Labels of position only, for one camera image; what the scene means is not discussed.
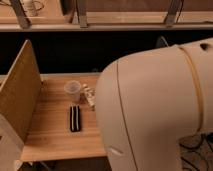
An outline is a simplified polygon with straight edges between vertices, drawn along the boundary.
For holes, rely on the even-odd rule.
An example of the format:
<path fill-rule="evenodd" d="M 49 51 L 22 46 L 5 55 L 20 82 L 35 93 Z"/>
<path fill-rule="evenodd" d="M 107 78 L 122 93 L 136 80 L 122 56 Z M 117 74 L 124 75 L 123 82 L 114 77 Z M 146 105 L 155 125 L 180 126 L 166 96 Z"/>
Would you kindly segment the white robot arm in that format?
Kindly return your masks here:
<path fill-rule="evenodd" d="M 112 62 L 95 111 L 112 171 L 182 171 L 179 140 L 213 132 L 213 38 Z"/>

